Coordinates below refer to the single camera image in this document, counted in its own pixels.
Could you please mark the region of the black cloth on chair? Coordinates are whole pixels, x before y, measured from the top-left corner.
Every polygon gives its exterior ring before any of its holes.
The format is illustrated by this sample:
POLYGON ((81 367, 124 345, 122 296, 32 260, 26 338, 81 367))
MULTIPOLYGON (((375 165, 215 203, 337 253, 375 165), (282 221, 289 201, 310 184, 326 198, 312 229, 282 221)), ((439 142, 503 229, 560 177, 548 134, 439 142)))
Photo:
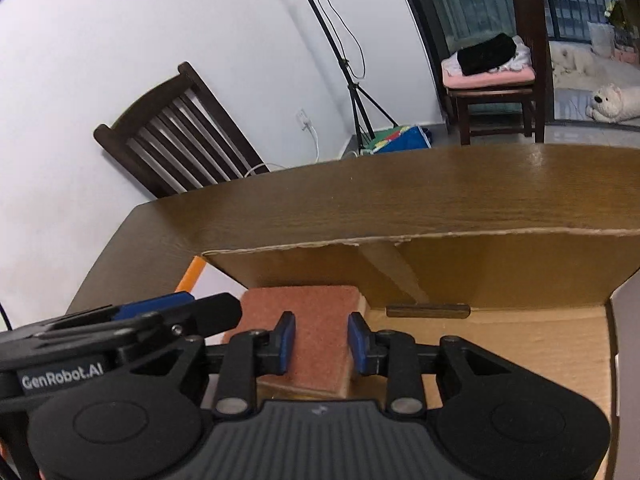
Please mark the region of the black cloth on chair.
POLYGON ((457 52, 457 60, 463 76, 473 76, 496 70, 514 57, 515 41, 500 32, 480 44, 474 44, 457 52))

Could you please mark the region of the cardboard box with orange edges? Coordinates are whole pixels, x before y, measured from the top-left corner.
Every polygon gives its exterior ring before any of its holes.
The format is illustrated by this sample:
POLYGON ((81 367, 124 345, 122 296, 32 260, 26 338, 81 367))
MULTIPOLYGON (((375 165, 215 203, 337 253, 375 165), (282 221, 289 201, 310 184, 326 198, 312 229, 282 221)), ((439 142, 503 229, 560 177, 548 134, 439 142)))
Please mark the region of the cardboard box with orange edges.
POLYGON ((608 413, 605 479, 639 474, 639 234, 531 229, 354 238, 191 257, 178 289, 352 285, 375 326, 457 334, 608 413))

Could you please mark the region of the dark wooden chair with cushion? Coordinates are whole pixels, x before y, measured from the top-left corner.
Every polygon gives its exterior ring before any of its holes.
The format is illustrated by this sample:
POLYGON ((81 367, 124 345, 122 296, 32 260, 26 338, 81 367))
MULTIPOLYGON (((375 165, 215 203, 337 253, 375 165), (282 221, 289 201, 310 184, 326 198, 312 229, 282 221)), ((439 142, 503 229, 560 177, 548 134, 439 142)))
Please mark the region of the dark wooden chair with cushion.
POLYGON ((547 116, 552 111, 552 69, 544 0, 513 0, 518 36, 529 47, 532 62, 517 73, 471 76, 466 84, 460 78, 445 75, 444 84, 457 109, 460 143, 469 145, 474 136, 515 134, 544 142, 547 116), (519 127, 494 130, 471 127, 469 107, 474 104, 518 104, 522 112, 519 127))

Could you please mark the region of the white polar bear plush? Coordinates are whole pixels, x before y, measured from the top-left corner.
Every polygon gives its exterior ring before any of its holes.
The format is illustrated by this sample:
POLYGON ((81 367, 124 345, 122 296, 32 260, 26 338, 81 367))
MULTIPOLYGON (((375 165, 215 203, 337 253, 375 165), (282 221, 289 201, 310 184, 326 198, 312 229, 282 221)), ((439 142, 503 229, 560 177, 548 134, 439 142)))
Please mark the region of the white polar bear plush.
POLYGON ((639 87, 620 88, 615 84, 607 84, 593 92, 585 114, 595 122, 606 124, 636 119, 640 114, 639 87))

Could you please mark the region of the pink seat cushion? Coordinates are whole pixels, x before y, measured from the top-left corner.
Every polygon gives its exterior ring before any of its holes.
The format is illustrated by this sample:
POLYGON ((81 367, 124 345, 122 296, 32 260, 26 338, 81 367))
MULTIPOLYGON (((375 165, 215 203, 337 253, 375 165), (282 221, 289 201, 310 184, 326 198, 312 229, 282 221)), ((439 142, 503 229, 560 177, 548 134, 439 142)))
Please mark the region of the pink seat cushion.
POLYGON ((535 81, 536 73, 527 66, 524 70, 512 72, 481 73, 473 76, 450 75, 446 68, 442 68, 442 83, 448 89, 468 90, 510 86, 511 84, 531 84, 535 81))

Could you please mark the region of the dark wooden slatted chair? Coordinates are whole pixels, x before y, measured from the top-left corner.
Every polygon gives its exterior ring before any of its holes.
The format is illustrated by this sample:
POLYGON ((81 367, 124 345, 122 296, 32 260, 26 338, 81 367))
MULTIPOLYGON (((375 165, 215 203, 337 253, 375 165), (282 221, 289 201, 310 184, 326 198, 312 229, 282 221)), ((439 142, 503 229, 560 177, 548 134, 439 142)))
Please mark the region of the dark wooden slatted chair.
POLYGON ((94 140, 156 198, 266 174, 262 160, 194 67, 145 92, 94 140))

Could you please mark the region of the white cloth on chair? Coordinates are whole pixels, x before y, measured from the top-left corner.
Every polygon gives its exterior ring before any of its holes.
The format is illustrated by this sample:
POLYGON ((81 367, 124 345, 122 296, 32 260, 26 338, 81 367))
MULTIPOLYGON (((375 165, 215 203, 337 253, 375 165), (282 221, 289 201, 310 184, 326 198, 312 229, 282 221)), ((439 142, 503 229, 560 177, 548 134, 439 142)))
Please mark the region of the white cloth on chair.
MULTIPOLYGON (((529 47, 526 46, 523 39, 520 36, 513 36, 511 38, 516 43, 516 53, 514 57, 511 58, 510 61, 503 66, 500 66, 496 70, 491 70, 490 72, 486 73, 504 72, 505 70, 518 72, 519 70, 524 70, 525 67, 532 64, 529 47)), ((442 68, 446 68, 450 75, 462 75, 462 71, 457 60, 457 52, 454 52, 454 54, 449 58, 446 58, 445 61, 442 61, 442 68)))

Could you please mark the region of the white planter pot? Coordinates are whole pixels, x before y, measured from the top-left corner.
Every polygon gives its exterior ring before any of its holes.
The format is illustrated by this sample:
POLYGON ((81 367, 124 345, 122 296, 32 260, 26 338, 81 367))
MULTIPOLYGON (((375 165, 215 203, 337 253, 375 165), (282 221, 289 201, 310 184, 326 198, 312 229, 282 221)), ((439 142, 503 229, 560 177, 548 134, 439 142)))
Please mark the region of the white planter pot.
POLYGON ((612 58, 615 50, 615 29, 610 24, 588 23, 593 53, 600 58, 612 58))

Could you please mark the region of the colourful bag on floor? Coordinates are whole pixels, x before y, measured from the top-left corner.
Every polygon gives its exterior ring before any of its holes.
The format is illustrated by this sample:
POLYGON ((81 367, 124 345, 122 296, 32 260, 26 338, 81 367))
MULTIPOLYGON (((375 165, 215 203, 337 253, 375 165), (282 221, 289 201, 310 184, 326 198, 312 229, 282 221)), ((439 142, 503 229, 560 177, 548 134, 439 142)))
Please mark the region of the colourful bag on floor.
POLYGON ((376 132, 362 151, 375 155, 428 150, 431 147, 431 133, 428 130, 418 125, 404 125, 376 132))

